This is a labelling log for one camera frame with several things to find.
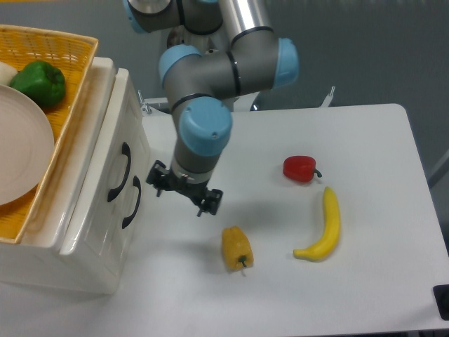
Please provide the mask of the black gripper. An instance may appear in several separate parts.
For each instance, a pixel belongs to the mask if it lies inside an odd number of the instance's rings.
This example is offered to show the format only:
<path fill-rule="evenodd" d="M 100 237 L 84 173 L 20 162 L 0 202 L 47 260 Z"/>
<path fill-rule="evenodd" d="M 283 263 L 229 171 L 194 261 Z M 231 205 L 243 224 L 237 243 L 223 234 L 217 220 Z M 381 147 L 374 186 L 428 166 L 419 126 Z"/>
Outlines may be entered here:
<path fill-rule="evenodd" d="M 146 183 L 156 190 L 157 197 L 160 197 L 163 191 L 175 191 L 188 197 L 199 208 L 197 217 L 203 213 L 215 216 L 223 196 L 222 190 L 207 188 L 209 178 L 205 180 L 203 178 L 196 180 L 191 176 L 180 178 L 172 169 L 168 170 L 160 160 L 156 160 L 150 168 Z"/>

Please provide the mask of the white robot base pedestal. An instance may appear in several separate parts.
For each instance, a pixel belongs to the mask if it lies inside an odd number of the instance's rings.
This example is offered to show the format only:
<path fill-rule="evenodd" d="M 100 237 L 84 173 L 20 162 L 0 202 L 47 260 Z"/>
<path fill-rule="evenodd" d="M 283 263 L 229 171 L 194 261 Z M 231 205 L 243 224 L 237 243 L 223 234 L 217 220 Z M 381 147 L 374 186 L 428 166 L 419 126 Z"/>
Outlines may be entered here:
<path fill-rule="evenodd" d="M 184 26 L 172 28 L 166 39 L 166 48 L 172 48 L 177 45 L 194 46 L 201 53 L 212 53 L 215 50 L 215 45 L 208 35 L 193 34 L 185 29 Z"/>

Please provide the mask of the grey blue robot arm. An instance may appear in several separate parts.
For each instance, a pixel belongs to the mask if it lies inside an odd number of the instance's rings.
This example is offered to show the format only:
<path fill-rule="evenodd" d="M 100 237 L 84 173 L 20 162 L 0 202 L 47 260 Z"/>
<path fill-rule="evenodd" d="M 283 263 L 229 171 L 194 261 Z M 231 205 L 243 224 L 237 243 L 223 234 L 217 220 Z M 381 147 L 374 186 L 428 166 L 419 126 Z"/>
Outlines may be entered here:
<path fill-rule="evenodd" d="M 208 182 L 226 147 L 232 116 L 225 100 L 296 81 L 299 57 L 290 39 L 278 38 L 263 1 L 125 1 L 137 32 L 182 27 L 197 37 L 219 32 L 214 52 L 189 41 L 159 59 L 161 86 L 177 133 L 170 166 L 156 161 L 147 182 L 158 192 L 189 198 L 199 213 L 216 214 L 222 192 Z"/>

